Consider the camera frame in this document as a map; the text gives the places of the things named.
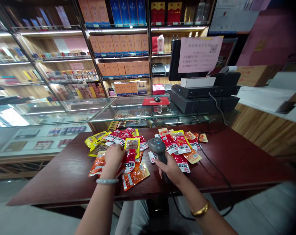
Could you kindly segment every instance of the gold bangle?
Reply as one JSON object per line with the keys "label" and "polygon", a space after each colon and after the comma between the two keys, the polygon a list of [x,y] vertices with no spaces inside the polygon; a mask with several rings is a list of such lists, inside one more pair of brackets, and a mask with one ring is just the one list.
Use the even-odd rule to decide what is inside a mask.
{"label": "gold bangle", "polygon": [[202,209],[200,209],[199,211],[194,212],[194,213],[191,212],[191,214],[192,214],[194,217],[199,218],[199,217],[202,217],[204,214],[206,214],[207,211],[208,211],[208,209],[209,209],[209,202],[207,201],[206,205],[205,205]]}

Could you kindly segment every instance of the printed notice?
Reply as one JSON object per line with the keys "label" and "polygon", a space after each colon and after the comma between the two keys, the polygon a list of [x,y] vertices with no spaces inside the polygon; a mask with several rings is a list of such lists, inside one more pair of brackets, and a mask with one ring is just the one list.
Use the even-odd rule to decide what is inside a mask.
{"label": "printed notice", "polygon": [[222,37],[182,38],[178,73],[212,71],[218,61]]}

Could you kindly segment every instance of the computer mouse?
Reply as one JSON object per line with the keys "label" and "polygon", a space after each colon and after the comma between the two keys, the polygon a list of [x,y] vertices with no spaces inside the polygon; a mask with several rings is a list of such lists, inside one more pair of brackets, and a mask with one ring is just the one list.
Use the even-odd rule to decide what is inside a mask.
{"label": "computer mouse", "polygon": [[159,97],[155,97],[154,100],[155,100],[156,102],[160,102],[160,101],[161,101],[161,99],[160,99]]}

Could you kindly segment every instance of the computer monitor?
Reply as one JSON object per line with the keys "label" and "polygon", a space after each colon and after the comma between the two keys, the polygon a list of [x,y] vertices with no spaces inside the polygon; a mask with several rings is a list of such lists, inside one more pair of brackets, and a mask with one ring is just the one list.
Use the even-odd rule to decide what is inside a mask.
{"label": "computer monitor", "polygon": [[181,40],[173,42],[171,53],[171,64],[169,71],[169,81],[180,81],[182,78],[205,77],[208,72],[194,72],[194,73],[177,73],[178,65],[180,63]]}

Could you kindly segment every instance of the barcode scanner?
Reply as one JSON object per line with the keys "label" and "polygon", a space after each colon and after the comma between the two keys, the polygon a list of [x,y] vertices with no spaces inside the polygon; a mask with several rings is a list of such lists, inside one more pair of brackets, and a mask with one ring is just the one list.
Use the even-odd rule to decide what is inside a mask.
{"label": "barcode scanner", "polygon": [[[152,138],[147,141],[148,147],[152,152],[154,152],[157,156],[158,159],[163,162],[164,164],[168,164],[168,160],[165,156],[165,144],[162,142],[161,139],[159,138]],[[162,171],[163,179],[165,180],[166,183],[171,184],[170,179],[168,178],[167,174]]]}

